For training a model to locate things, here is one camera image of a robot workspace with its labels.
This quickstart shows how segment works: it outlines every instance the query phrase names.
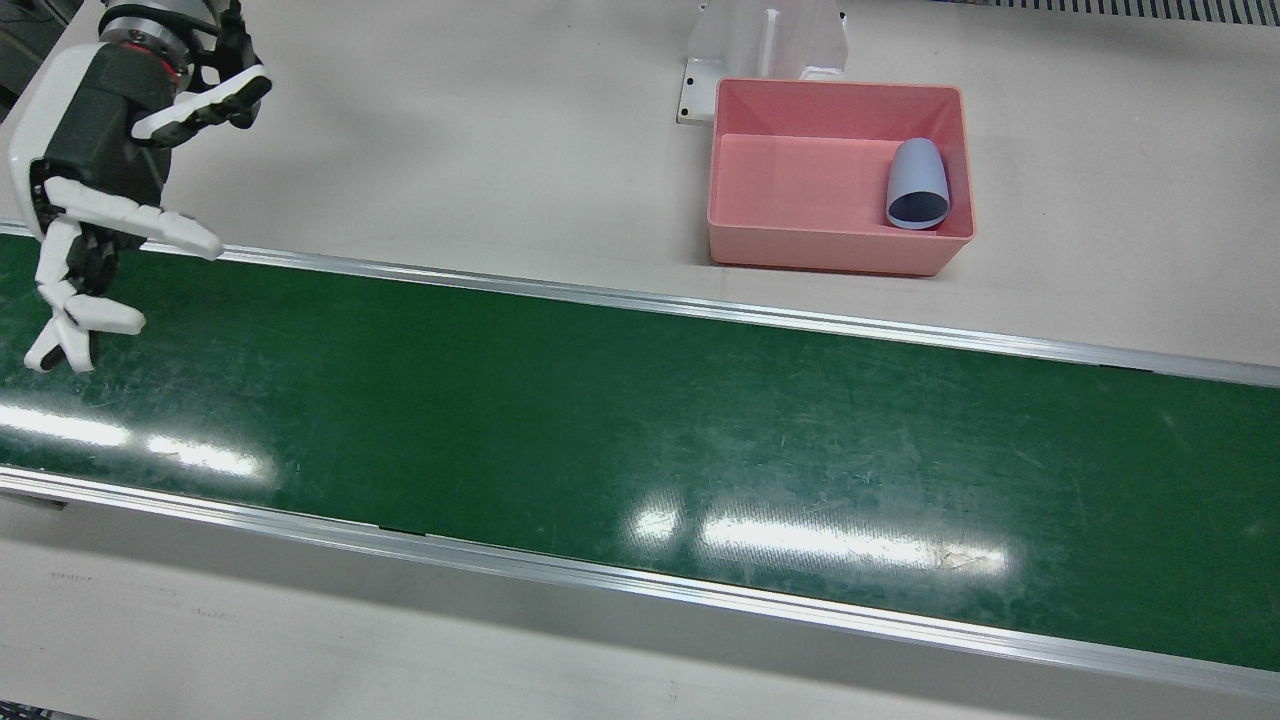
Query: pink plastic box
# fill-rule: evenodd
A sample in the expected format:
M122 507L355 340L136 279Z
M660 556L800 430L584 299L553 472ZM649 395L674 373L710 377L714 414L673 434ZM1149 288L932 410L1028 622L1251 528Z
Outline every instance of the pink plastic box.
M732 265L936 275L974 234L960 91L954 87L724 79L707 220ZM888 223L897 146L932 140L951 214L934 229Z

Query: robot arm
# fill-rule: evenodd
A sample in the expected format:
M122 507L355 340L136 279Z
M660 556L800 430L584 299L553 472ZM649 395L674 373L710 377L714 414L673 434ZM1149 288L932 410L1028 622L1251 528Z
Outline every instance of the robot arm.
M101 42L54 58L9 149L52 311L26 356L35 370L92 370L97 333L141 332L141 313L102 297L122 251L150 240L221 254L200 223L159 208L172 149L209 126L248 128L271 88L239 0L104 3Z

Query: conveyor belt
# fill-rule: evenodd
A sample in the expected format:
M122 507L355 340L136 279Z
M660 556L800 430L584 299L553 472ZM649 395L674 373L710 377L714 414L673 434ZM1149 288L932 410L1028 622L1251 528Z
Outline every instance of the conveyor belt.
M1280 389L156 254L0 464L1280 670Z

